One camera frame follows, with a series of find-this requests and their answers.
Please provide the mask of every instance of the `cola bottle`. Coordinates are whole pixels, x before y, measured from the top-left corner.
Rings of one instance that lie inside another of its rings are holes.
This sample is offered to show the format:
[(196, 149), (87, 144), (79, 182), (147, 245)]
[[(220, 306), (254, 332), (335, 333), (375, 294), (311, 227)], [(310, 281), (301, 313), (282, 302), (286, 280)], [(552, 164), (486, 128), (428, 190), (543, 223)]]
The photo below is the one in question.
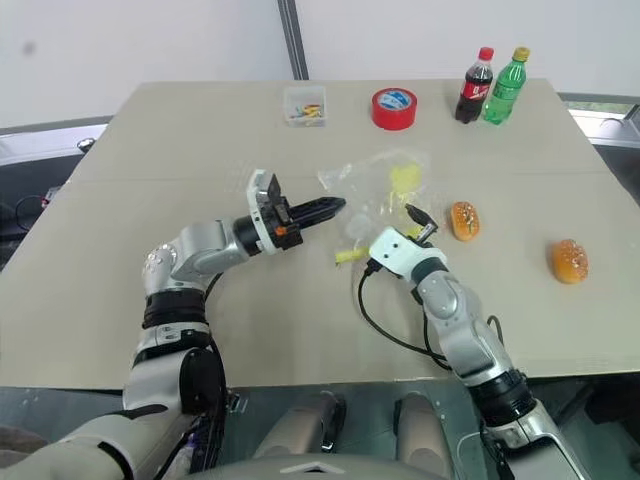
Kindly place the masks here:
[(460, 91), (460, 100), (456, 107), (456, 120), (462, 123), (475, 121), (482, 112), (482, 104), (487, 98), (493, 72), (489, 63), (493, 58), (493, 48), (482, 47), (478, 54), (478, 61), (474, 63), (465, 75), (464, 85)]

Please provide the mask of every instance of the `bottle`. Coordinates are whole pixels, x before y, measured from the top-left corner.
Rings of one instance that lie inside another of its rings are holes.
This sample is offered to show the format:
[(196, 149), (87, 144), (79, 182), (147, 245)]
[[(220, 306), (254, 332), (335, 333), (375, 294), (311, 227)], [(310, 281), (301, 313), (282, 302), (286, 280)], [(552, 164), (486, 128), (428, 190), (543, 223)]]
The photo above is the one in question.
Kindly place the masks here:
[(513, 61), (498, 75), (491, 99), (484, 107), (484, 118), (488, 122), (500, 125), (511, 115), (513, 104), (527, 79), (524, 62), (528, 58), (528, 48), (516, 48), (513, 52)]
[(467, 70), (456, 107), (456, 120), (469, 123), (476, 121), (480, 116), (482, 103), (487, 98), (493, 80), (493, 72), (489, 64), (492, 58), (493, 48), (482, 47), (478, 54), (478, 61)]

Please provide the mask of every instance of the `clear plastic bag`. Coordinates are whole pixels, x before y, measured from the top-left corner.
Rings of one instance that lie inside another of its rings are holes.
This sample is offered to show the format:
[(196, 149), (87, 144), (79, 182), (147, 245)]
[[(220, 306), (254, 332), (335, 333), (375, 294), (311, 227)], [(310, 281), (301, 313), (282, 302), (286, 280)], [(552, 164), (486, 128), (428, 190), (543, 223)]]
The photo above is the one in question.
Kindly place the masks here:
[(346, 199), (336, 217), (343, 240), (335, 246), (336, 263), (366, 254), (371, 242), (387, 226), (412, 235), (420, 229), (406, 214), (405, 204), (430, 210), (426, 196), (429, 161), (425, 154), (392, 150), (373, 158), (318, 172), (331, 195)]

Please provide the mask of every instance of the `green soda bottle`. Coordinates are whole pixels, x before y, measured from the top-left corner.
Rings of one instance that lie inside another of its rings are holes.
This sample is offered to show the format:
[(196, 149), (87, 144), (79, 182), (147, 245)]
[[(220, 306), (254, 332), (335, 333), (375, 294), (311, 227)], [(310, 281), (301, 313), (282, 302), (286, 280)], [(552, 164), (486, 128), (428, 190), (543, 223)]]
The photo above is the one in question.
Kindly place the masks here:
[(500, 125), (511, 115), (513, 104), (527, 79), (524, 62), (528, 58), (528, 48), (516, 48), (513, 52), (513, 61), (498, 75), (491, 99), (484, 107), (484, 119), (488, 122)]

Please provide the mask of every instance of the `bun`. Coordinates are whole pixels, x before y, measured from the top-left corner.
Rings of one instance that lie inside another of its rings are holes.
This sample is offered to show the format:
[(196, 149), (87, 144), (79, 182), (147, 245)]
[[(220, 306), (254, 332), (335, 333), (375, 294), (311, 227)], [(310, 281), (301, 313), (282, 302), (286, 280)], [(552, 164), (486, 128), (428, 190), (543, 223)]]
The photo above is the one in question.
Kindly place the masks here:
[(480, 219), (469, 202), (456, 202), (451, 207), (453, 234), (461, 242), (468, 242), (480, 232)]
[(551, 247), (553, 273), (562, 283), (580, 283), (589, 274), (587, 252), (574, 240), (562, 240)]

